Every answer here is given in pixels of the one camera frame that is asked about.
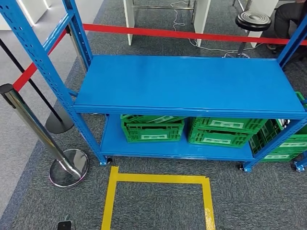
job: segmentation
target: yellow tape rectangle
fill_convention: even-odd
[[[144,182],[144,183],[170,183],[170,184],[201,184],[204,204],[206,230],[215,230],[212,200],[211,198],[210,182],[204,176],[185,175],[156,175],[156,174],[133,174],[119,173],[119,167],[112,166],[109,185],[104,204],[101,230],[110,230],[114,204],[117,181],[121,182]]]

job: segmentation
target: person's leg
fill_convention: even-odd
[[[276,10],[274,30],[278,38],[290,38],[290,22],[297,23],[302,12],[303,3],[287,3]]]

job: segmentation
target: black stool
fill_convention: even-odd
[[[242,29],[250,31],[265,31],[268,29],[272,22],[270,17],[258,12],[244,11],[236,17],[236,24]],[[240,45],[238,51],[231,51],[224,55],[225,58],[250,58],[244,54],[246,42]]]

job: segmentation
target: table leg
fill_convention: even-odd
[[[195,33],[203,34],[205,29],[206,17],[208,16],[209,7],[211,0],[199,0],[197,1],[194,15],[194,30]],[[200,46],[201,39],[197,40],[197,45]]]
[[[123,0],[127,27],[135,27],[135,13],[133,11],[133,0]],[[128,34],[128,43],[129,46],[132,43],[132,34]]]

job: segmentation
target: blue shelf board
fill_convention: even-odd
[[[106,156],[158,157],[220,161],[253,160],[250,145],[228,148],[189,144],[185,135],[178,142],[129,143],[120,126],[119,115],[110,115],[101,140],[101,154]]]
[[[256,58],[94,56],[74,108],[107,114],[306,116],[275,59]]]

